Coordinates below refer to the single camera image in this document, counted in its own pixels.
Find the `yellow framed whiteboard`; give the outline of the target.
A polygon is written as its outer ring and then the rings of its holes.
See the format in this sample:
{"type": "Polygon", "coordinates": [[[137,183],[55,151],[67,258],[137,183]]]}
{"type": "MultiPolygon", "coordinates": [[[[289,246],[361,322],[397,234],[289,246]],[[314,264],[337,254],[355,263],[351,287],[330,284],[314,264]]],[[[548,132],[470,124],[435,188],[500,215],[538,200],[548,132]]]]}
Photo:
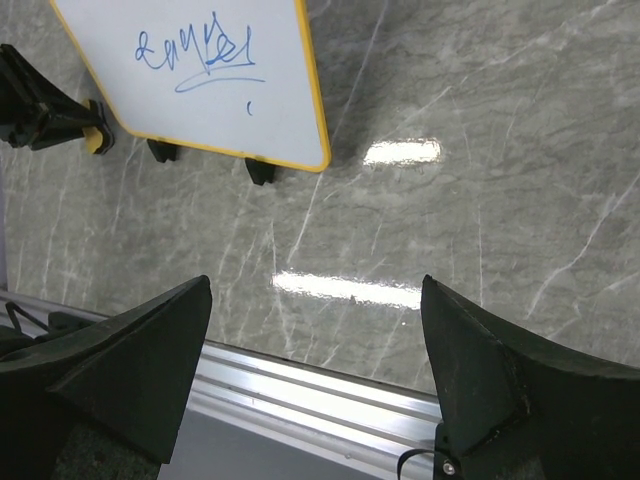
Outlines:
{"type": "Polygon", "coordinates": [[[320,172],[331,147],[302,1],[56,1],[118,124],[320,172]]]}

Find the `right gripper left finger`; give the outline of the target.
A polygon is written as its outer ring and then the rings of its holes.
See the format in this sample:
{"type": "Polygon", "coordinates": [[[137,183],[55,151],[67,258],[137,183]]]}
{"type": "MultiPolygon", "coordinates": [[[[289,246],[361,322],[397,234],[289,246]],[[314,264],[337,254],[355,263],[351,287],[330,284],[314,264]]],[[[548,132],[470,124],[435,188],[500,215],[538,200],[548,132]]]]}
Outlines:
{"type": "Polygon", "coordinates": [[[127,312],[91,321],[52,311],[40,334],[5,305],[1,475],[154,479],[171,460],[212,308],[193,278],[127,312]]]}

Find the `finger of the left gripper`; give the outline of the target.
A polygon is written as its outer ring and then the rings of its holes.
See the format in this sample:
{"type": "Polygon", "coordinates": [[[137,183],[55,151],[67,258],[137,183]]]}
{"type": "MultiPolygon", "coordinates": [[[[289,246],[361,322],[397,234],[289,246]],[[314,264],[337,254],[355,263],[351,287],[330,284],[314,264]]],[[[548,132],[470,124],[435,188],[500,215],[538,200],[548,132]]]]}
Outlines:
{"type": "Polygon", "coordinates": [[[19,52],[1,46],[1,140],[42,150],[84,139],[99,117],[41,75],[19,52]]]}

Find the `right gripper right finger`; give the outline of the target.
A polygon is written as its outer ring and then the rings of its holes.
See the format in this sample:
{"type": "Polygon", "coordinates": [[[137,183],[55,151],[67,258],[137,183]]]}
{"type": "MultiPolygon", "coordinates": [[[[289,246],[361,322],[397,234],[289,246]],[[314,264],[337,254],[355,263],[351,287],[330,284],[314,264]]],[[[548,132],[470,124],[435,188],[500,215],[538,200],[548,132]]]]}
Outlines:
{"type": "Polygon", "coordinates": [[[432,277],[421,319],[438,479],[635,479],[639,371],[536,335],[432,277]]]}

